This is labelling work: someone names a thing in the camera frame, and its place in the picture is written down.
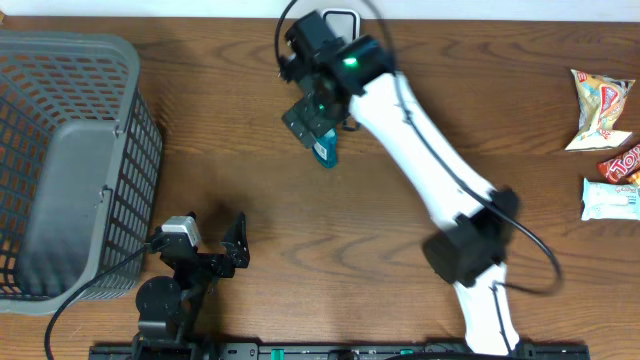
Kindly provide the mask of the blue Listerine mouthwash bottle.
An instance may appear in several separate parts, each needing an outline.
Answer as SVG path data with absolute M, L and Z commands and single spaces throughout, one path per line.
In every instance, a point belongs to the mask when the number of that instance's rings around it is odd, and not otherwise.
M 316 160 L 325 168 L 333 168 L 338 163 L 337 143 L 338 135 L 331 129 L 324 136 L 317 138 L 312 147 Z

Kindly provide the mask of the yellow snack chip bag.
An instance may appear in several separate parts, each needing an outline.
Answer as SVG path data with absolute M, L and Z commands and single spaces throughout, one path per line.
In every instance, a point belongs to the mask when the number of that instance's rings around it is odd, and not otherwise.
M 632 136 L 615 130 L 633 79 L 614 79 L 572 69 L 579 104 L 579 129 L 565 147 L 567 152 L 599 151 L 617 148 Z

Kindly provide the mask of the mint green snack packet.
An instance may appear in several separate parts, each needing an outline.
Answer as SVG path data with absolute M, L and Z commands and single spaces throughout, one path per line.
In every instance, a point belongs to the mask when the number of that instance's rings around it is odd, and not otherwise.
M 583 180 L 581 220 L 639 220 L 639 187 Z

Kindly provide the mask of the orange chocolate bar wrapper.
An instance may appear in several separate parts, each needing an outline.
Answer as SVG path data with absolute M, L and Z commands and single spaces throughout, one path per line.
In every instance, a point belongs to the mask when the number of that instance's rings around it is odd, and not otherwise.
M 597 170 L 612 184 L 619 183 L 638 169 L 639 145 L 635 145 L 626 152 L 597 164 Z

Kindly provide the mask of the small orange snack packet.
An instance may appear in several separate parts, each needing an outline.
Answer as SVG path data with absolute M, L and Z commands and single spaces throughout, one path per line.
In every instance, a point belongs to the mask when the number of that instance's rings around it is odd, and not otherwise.
M 635 173 L 629 175 L 627 177 L 627 181 L 629 184 L 640 186 L 640 171 L 636 171 Z

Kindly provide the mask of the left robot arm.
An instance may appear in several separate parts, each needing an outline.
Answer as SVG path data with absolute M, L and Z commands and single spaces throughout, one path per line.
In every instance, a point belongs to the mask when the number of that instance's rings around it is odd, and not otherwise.
M 194 333 L 205 296 L 219 280 L 232 278 L 250 262 L 246 216 L 240 213 L 224 234 L 223 253 L 201 253 L 202 240 L 191 212 L 173 216 L 148 241 L 149 252 L 160 255 L 171 276 L 156 276 L 139 288 L 138 334 L 132 344 L 134 359 L 216 359 L 216 346 Z

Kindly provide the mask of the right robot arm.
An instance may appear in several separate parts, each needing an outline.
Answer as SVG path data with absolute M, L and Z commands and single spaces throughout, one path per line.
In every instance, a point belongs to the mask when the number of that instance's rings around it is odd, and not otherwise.
M 276 57 L 280 75 L 303 93 L 283 123 L 322 159 L 329 148 L 321 139 L 348 117 L 383 145 L 438 228 L 423 251 L 456 291 L 467 346 L 483 355 L 513 354 L 520 337 L 501 284 L 512 233 L 507 220 L 518 208 L 515 193 L 497 190 L 459 156 L 396 71 L 392 53 L 374 38 L 346 43 L 316 11 L 275 37 L 293 52 Z

